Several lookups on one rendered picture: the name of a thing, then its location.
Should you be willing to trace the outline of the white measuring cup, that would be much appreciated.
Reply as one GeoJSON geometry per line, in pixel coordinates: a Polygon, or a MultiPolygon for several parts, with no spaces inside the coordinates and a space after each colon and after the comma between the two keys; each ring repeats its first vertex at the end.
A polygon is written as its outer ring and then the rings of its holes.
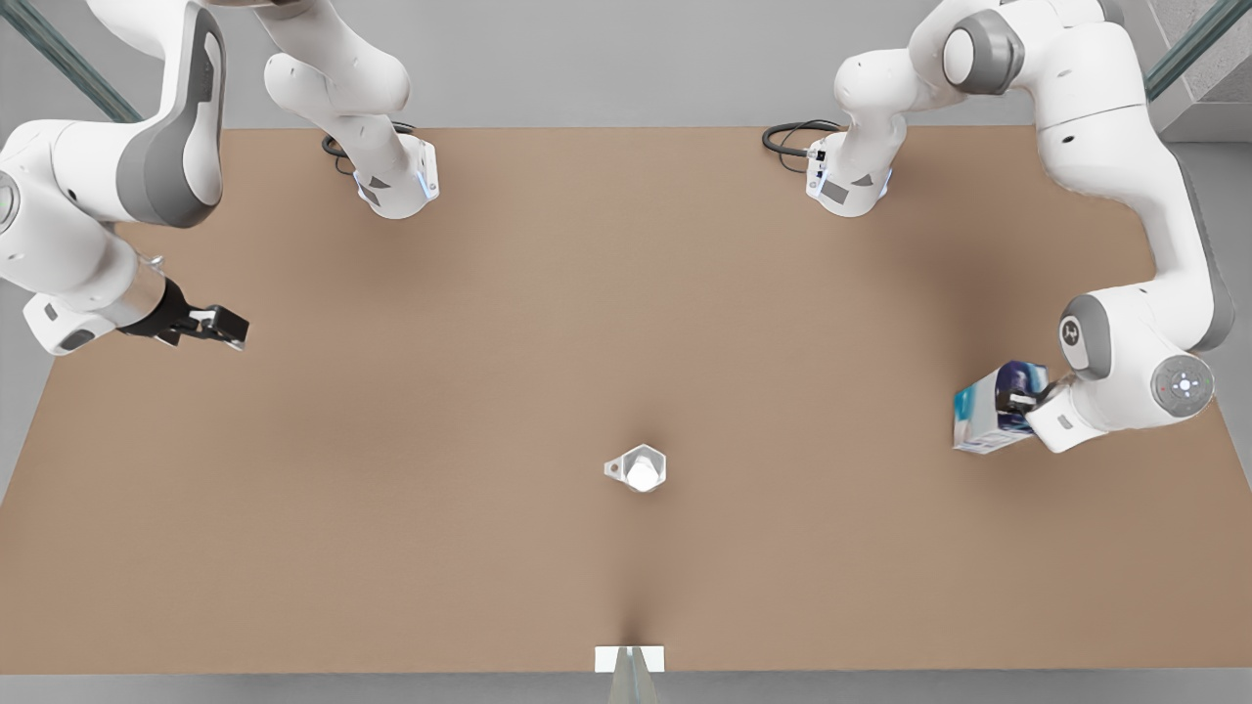
{"type": "Polygon", "coordinates": [[[635,492],[652,492],[667,479],[667,458],[649,443],[603,463],[603,476],[626,484],[635,492]]]}

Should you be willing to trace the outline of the blue and white carton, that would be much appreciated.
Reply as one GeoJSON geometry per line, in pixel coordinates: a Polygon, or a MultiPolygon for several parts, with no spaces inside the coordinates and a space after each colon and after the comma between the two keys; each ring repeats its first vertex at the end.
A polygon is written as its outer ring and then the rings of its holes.
{"type": "Polygon", "coordinates": [[[1025,387],[1042,390],[1050,383],[1045,365],[1007,361],[995,371],[954,396],[954,448],[978,455],[1030,438],[1035,435],[1025,416],[997,412],[997,380],[1012,380],[1025,387]]]}

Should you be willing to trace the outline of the silver frame post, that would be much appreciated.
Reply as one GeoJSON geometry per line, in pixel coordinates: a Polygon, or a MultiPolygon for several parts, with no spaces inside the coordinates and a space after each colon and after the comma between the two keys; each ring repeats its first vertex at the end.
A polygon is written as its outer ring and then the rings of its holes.
{"type": "Polygon", "coordinates": [[[639,655],[621,650],[608,686],[608,704],[660,704],[652,676],[639,655]]]}
{"type": "Polygon", "coordinates": [[[1252,0],[1214,0],[1213,6],[1146,71],[1146,99],[1153,101],[1171,89],[1247,13],[1252,13],[1252,0]]]}
{"type": "Polygon", "coordinates": [[[141,115],[28,0],[0,0],[0,18],[51,66],[58,68],[58,71],[61,71],[63,76],[66,76],[113,123],[141,120],[141,115]]]}

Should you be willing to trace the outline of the white post foot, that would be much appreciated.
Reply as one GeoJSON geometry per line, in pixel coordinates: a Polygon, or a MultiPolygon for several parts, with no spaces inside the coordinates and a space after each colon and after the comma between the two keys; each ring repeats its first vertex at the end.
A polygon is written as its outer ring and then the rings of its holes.
{"type": "Polygon", "coordinates": [[[665,646],[662,645],[600,645],[595,646],[593,670],[598,674],[612,673],[616,669],[621,650],[627,650],[629,655],[639,655],[650,673],[666,671],[665,646]]]}

